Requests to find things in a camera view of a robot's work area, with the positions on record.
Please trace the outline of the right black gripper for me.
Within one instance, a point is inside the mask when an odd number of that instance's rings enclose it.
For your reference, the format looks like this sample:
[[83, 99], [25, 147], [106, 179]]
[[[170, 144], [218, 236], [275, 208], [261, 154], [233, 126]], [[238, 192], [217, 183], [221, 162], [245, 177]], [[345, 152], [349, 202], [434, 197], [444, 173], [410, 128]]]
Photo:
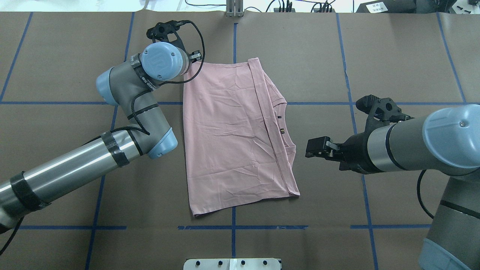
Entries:
[[334, 153], [339, 151], [343, 158], [339, 165], [340, 171], [371, 174], [372, 164], [367, 152], [368, 136], [367, 133], [359, 133], [339, 144], [331, 142], [331, 138], [328, 136], [309, 139], [305, 157], [338, 161], [338, 158], [334, 157]]

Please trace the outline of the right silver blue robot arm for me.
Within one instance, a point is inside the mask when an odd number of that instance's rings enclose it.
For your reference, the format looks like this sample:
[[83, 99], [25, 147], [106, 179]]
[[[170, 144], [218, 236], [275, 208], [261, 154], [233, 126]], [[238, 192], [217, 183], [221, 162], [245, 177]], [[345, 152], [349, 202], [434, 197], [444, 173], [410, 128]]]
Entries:
[[449, 176], [423, 241], [423, 270], [479, 269], [479, 105], [412, 118], [397, 106], [372, 108], [365, 130], [343, 143], [307, 142], [307, 158], [339, 162], [361, 174], [436, 170]]

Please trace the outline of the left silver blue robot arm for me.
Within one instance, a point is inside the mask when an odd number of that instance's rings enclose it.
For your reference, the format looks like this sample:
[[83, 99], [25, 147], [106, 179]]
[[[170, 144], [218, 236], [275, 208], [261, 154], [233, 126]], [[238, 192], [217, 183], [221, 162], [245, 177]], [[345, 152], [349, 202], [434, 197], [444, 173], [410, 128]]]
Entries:
[[66, 154], [45, 162], [1, 184], [1, 233], [17, 228], [27, 214], [134, 159], [159, 158], [178, 145], [152, 92], [185, 75], [194, 63], [202, 66], [205, 49], [187, 53], [168, 42], [149, 44], [124, 63], [96, 79], [99, 94], [118, 105], [129, 124], [108, 130]]

